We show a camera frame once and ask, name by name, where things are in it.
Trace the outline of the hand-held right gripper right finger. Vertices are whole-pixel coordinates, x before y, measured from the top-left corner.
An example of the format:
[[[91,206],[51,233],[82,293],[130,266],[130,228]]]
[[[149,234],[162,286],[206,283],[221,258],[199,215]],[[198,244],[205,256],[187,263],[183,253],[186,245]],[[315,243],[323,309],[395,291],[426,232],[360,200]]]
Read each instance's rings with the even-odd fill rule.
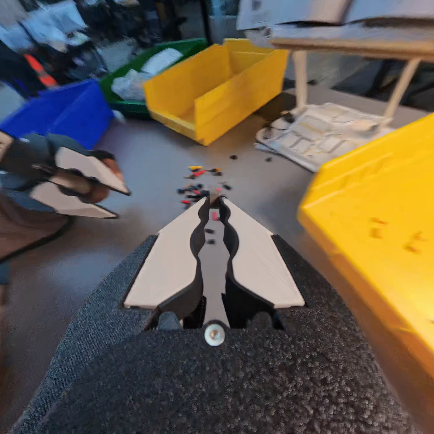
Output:
[[[223,198],[223,213],[231,280],[274,309],[305,306],[274,234],[227,198]]]

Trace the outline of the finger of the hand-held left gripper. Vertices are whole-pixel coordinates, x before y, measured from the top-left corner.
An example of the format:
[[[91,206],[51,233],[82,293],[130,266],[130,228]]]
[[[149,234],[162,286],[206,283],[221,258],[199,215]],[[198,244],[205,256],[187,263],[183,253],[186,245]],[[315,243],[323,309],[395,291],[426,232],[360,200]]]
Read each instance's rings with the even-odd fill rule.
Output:
[[[62,193],[57,184],[43,182],[31,191],[31,198],[55,212],[67,216],[117,219],[118,215],[94,203],[85,203],[74,195]]]
[[[87,194],[94,184],[129,196],[125,183],[102,161],[61,147],[55,155],[55,184],[79,194]]]

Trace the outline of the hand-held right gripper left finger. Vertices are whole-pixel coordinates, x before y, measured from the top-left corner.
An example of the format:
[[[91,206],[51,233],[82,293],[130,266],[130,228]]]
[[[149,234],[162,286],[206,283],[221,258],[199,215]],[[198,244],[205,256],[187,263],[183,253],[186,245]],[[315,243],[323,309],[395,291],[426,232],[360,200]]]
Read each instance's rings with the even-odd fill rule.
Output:
[[[201,198],[156,235],[126,293],[124,307],[195,309],[203,295],[199,252],[208,198]]]

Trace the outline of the instruction booklet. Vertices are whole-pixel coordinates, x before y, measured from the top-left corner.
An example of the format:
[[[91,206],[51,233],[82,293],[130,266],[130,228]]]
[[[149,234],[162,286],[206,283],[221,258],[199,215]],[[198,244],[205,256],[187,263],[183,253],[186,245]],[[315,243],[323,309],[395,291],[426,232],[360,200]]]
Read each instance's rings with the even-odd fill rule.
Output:
[[[280,24],[342,25],[372,19],[433,20],[432,0],[242,0],[237,30]]]

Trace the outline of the grey desk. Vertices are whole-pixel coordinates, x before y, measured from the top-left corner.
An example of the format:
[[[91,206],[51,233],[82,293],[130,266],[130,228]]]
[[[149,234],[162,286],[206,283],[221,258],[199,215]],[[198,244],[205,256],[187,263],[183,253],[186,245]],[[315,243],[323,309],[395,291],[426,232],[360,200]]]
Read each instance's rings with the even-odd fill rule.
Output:
[[[1,433],[433,433],[433,405],[399,366],[398,342],[363,310],[296,219],[312,175],[252,146],[251,116],[202,148],[151,122],[112,126],[132,196],[104,205],[118,220],[76,220],[58,239],[11,261]],[[220,166],[229,199],[280,235],[308,297],[226,330],[146,330],[150,313],[120,306],[154,234],[183,213],[175,190],[190,164]]]

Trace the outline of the person's left hand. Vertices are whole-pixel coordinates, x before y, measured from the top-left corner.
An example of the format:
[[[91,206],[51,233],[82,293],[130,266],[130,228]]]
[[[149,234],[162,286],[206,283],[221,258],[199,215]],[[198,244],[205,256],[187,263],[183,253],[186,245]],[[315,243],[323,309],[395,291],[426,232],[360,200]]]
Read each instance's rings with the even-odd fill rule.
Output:
[[[87,191],[87,193],[83,194],[82,200],[85,203],[100,203],[104,201],[111,192],[113,192],[113,190],[111,190],[107,186],[91,183],[89,184],[89,190]]]

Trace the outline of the blue plastic bin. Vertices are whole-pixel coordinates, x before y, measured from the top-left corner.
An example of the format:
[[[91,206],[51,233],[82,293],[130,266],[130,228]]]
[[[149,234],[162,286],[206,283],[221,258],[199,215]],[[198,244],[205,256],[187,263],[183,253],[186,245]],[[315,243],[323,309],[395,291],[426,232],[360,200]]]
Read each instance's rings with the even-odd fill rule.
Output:
[[[39,92],[1,122],[1,130],[15,137],[28,133],[60,134],[94,149],[114,119],[98,82],[79,83]]]

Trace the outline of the green plastic bin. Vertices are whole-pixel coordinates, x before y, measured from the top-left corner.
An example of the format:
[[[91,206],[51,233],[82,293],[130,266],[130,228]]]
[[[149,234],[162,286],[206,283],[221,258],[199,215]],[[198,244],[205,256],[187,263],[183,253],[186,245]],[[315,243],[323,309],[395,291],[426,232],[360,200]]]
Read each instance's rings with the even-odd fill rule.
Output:
[[[151,71],[155,71],[156,75],[166,71],[173,65],[180,63],[189,57],[195,56],[200,51],[208,47],[208,42],[204,38],[194,38],[189,40],[169,41],[156,44],[153,47],[146,48],[143,52],[133,57],[129,62],[117,68],[114,72],[106,74],[99,81],[101,91],[106,99],[106,102],[112,110],[121,112],[126,117],[146,119],[150,117],[146,101],[124,100],[111,89],[115,79],[123,77],[130,70],[135,70],[138,73],[143,73],[144,65],[151,62],[152,65],[158,64],[153,59],[160,57],[160,53],[166,50],[177,51],[179,55],[176,59],[160,61],[161,66],[151,67]]]

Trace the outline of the orange traffic cone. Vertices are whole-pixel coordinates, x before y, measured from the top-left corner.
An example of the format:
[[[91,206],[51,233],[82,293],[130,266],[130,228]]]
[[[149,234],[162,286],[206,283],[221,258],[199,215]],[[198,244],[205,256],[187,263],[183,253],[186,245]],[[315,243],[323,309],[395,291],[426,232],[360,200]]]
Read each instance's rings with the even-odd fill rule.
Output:
[[[46,72],[42,64],[32,55],[25,53],[24,58],[35,71],[39,81],[48,89],[56,88],[58,86],[56,80]]]

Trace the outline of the scattered small building pieces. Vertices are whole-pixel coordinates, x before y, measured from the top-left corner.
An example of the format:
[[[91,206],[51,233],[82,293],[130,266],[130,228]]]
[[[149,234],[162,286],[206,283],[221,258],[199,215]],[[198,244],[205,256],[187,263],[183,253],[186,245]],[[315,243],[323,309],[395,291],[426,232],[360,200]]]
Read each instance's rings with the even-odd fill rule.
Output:
[[[238,238],[235,223],[229,222],[234,217],[229,200],[224,202],[226,191],[232,185],[226,181],[220,168],[190,166],[189,174],[184,177],[188,184],[179,188],[179,194],[185,196],[182,203],[185,212],[158,232],[159,236],[174,236],[178,241],[199,239],[204,237],[205,225],[209,221],[210,211],[222,209],[222,221],[225,225],[225,236]]]

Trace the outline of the yellow plastic bin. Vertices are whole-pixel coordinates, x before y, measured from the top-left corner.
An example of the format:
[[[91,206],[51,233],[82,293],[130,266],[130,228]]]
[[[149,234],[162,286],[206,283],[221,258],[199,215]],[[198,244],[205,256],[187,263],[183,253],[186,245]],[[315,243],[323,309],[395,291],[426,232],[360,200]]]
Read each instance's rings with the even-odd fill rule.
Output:
[[[148,80],[148,111],[208,146],[281,93],[288,56],[248,39],[225,39]]]
[[[369,236],[378,217],[429,239],[421,255]],[[423,370],[434,368],[434,115],[320,167],[298,220]]]

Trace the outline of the clear plastic bag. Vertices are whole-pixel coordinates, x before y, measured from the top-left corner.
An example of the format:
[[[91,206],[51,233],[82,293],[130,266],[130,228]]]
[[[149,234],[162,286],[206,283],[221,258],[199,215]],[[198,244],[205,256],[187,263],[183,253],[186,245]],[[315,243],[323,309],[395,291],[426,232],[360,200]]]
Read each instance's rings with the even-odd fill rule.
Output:
[[[130,69],[126,75],[115,78],[111,90],[122,100],[144,102],[144,83],[171,67],[182,56],[180,51],[166,48],[150,57],[139,71]]]

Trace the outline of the small pieces inside bin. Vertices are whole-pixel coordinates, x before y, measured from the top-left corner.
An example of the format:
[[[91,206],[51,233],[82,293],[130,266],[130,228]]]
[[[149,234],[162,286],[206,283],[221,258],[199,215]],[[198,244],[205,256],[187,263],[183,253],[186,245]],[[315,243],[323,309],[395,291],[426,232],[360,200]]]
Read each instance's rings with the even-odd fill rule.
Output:
[[[429,239],[423,231],[402,229],[399,224],[382,218],[369,220],[369,236],[375,240],[385,241],[387,246],[401,248],[406,252],[421,255]]]

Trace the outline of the white instruction sheet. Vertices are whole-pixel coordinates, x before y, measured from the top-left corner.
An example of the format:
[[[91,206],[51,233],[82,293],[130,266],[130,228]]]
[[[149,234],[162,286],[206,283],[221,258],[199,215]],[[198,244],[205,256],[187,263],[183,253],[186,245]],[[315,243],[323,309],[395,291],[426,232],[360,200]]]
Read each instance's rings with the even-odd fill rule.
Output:
[[[320,166],[394,131],[382,116],[326,102],[282,111],[256,134],[257,147],[312,173]]]

